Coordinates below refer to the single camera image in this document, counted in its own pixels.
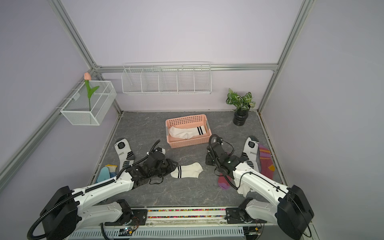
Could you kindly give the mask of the white sock two black stripes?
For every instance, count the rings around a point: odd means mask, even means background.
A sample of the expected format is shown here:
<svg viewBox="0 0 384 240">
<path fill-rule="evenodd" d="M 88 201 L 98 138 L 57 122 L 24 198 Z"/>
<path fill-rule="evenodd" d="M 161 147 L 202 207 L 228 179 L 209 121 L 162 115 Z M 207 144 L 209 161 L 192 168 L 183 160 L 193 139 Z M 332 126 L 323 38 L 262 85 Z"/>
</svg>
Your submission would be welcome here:
<svg viewBox="0 0 384 240">
<path fill-rule="evenodd" d="M 173 138 L 180 138 L 184 140 L 189 140 L 193 137 L 202 136 L 207 133 L 204 126 L 198 126 L 194 128 L 180 129 L 172 126 L 169 128 L 170 136 Z"/>
</svg>

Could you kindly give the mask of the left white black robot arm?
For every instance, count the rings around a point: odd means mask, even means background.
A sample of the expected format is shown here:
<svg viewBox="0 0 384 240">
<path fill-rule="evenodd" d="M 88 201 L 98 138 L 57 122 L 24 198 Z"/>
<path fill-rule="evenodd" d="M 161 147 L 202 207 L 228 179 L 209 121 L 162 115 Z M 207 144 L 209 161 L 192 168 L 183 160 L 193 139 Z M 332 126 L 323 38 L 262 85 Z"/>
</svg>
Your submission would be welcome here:
<svg viewBox="0 0 384 240">
<path fill-rule="evenodd" d="M 126 163 L 113 178 L 74 190 L 68 186 L 60 188 L 30 227 L 27 238 L 63 240 L 76 230 L 98 224 L 138 226 L 140 220 L 127 201 L 117 200 L 106 206 L 100 203 L 146 185 L 153 178 L 163 179 L 177 167 L 177 162 L 167 159 L 162 149 L 157 148 L 137 163 Z"/>
</svg>

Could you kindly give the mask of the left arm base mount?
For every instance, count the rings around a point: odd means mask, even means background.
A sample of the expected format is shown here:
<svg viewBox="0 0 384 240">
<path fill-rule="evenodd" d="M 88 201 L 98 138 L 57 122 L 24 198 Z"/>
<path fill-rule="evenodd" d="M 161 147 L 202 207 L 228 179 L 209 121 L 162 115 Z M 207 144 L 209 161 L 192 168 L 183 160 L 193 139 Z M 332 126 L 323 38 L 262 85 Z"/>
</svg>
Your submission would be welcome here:
<svg viewBox="0 0 384 240">
<path fill-rule="evenodd" d="M 133 209 L 128 214 L 123 214 L 115 222 L 106 222 L 105 226 L 143 226 L 148 216 L 147 209 Z"/>
</svg>

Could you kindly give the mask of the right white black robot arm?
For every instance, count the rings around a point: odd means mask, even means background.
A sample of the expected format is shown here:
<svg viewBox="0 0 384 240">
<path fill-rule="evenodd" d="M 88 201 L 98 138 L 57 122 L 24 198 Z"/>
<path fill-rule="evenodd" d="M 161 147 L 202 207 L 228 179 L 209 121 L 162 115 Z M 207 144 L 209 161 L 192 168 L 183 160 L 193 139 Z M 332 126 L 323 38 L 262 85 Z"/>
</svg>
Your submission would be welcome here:
<svg viewBox="0 0 384 240">
<path fill-rule="evenodd" d="M 254 199 L 244 201 L 239 207 L 243 219 L 261 219 L 277 224 L 291 239 L 301 239 L 314 218 L 304 191 L 296 185 L 288 187 L 262 175 L 251 168 L 244 158 L 228 154 L 222 144 L 217 135 L 210 138 L 207 164 L 214 166 L 235 190 L 249 187 L 266 199 L 265 203 Z"/>
</svg>

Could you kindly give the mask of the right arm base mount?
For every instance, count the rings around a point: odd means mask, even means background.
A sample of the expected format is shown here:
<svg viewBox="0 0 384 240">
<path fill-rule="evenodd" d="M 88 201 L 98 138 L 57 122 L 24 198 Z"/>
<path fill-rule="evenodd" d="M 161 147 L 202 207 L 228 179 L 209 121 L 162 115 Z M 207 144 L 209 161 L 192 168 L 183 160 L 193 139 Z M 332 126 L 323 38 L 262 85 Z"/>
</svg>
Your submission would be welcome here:
<svg viewBox="0 0 384 240">
<path fill-rule="evenodd" d="M 253 219 L 246 212 L 246 205 L 253 200 L 253 198 L 246 198 L 236 208 L 226 208 L 225 220 L 228 224 L 264 224 L 266 221 L 260 219 Z"/>
</svg>

